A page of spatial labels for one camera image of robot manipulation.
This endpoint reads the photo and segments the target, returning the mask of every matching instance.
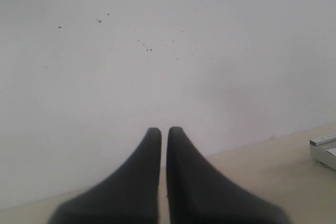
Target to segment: beige floor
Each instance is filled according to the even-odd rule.
[[[236,183],[282,206],[294,223],[336,223],[336,171],[312,160],[308,147],[310,139],[335,132],[332,124],[208,159]],[[169,223],[164,170],[159,190],[161,223]],[[0,211],[0,224],[45,224],[61,202],[79,193]]]

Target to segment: floor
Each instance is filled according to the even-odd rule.
[[[336,223],[336,171],[312,160],[309,140],[336,132],[336,124],[274,138],[208,157],[227,177],[285,209],[293,223]],[[63,201],[77,191],[0,211],[1,224],[45,224]],[[162,169],[159,185],[160,223],[169,223]]]

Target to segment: white wall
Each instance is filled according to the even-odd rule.
[[[334,122],[335,17],[334,0],[0,0],[0,208],[97,183],[149,126],[208,155]]]

